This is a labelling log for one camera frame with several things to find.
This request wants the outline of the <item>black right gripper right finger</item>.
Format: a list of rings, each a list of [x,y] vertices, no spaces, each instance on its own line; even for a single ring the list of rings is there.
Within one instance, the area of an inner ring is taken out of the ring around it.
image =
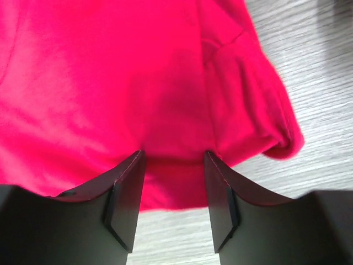
[[[351,264],[352,191],[291,199],[204,157],[215,252],[222,264]]]

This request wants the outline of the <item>magenta t shirt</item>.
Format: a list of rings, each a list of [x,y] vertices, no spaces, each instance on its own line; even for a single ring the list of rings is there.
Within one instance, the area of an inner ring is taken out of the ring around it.
[[[244,1],[2,1],[1,183],[41,195],[143,150],[141,210],[207,205],[203,157],[304,137]]]

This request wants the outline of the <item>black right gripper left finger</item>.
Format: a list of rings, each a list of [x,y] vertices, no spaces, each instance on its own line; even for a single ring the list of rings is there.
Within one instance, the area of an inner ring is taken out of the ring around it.
[[[132,252],[146,157],[56,197],[1,186],[2,264],[125,264]]]

